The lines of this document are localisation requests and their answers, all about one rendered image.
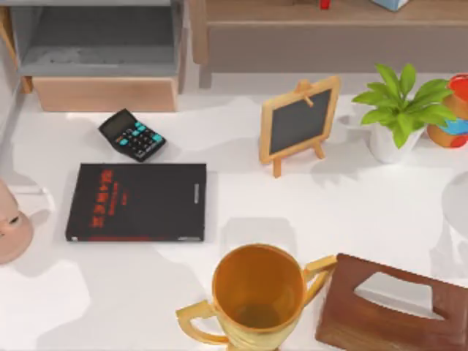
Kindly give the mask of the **black book with red print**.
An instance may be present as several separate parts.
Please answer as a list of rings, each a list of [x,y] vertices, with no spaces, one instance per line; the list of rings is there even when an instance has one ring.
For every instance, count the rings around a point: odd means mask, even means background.
[[[68,241],[203,241],[204,164],[85,163],[65,230]]]

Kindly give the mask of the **black calculator with teal keys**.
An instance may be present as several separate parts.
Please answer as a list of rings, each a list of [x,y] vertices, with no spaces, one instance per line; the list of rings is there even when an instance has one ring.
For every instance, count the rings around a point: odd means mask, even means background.
[[[166,139],[138,121],[127,109],[105,120],[98,128],[102,136],[120,154],[144,162],[166,144]]]

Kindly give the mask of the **green plant in white pot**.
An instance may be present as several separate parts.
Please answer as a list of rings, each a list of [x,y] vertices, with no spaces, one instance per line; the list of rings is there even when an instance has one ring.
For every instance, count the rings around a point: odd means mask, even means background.
[[[412,64],[400,73],[385,64],[375,68],[381,81],[368,83],[352,101],[372,107],[361,119],[361,125],[371,127],[369,149],[379,162],[394,164],[413,150],[428,125],[446,127],[456,120],[444,104],[453,91],[448,80],[435,78],[413,92],[417,72]]]

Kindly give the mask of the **light blue box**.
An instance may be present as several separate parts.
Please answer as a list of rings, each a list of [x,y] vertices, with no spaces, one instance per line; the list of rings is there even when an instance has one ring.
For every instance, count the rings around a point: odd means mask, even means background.
[[[405,6],[410,0],[371,0],[376,5],[385,8],[392,12],[399,11]]]

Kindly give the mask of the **wooden cupboard frame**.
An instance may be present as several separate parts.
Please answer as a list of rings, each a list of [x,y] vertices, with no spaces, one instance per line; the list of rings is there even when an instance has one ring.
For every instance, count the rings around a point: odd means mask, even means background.
[[[0,37],[4,40],[15,70],[18,70],[18,55],[15,49],[10,9],[6,6],[0,6]],[[20,76],[20,86],[24,94],[30,94],[33,91],[32,77]]]

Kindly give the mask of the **pale wooden drawer front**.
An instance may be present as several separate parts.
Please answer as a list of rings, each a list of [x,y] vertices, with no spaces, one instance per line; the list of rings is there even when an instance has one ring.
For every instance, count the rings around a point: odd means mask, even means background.
[[[34,77],[48,112],[174,112],[178,77]]]

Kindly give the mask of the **wooden open shelf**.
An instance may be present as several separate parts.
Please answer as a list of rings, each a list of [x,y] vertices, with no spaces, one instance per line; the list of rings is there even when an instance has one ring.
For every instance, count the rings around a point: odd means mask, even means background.
[[[187,0],[200,82],[213,73],[423,73],[468,70],[468,0]]]

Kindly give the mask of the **wooden framed blackboard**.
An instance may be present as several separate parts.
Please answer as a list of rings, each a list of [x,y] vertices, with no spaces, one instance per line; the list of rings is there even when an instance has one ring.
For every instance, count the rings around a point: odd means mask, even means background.
[[[341,79],[330,76],[315,83],[300,80],[293,91],[263,103],[259,160],[273,165],[273,176],[282,174],[282,160],[311,149],[325,157],[322,143],[328,139],[339,98]]]

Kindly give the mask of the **pink rounded figure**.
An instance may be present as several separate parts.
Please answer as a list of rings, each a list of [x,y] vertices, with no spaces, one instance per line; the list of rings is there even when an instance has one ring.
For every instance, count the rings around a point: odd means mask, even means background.
[[[0,179],[0,265],[20,257],[32,242],[34,228]]]

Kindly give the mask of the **gold trophy cup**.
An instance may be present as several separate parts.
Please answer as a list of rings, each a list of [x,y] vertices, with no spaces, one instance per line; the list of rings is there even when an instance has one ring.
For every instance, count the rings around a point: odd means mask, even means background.
[[[239,246],[216,267],[212,300],[179,309],[178,324],[192,339],[227,351],[278,351],[336,264],[330,255],[301,267],[276,246]]]

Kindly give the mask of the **brown wooden tissue box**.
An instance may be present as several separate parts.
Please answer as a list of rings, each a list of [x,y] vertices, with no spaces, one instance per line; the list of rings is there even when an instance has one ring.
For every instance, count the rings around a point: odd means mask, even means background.
[[[440,319],[398,312],[354,293],[375,273],[429,286]],[[345,351],[468,351],[468,288],[339,253],[315,332]]]

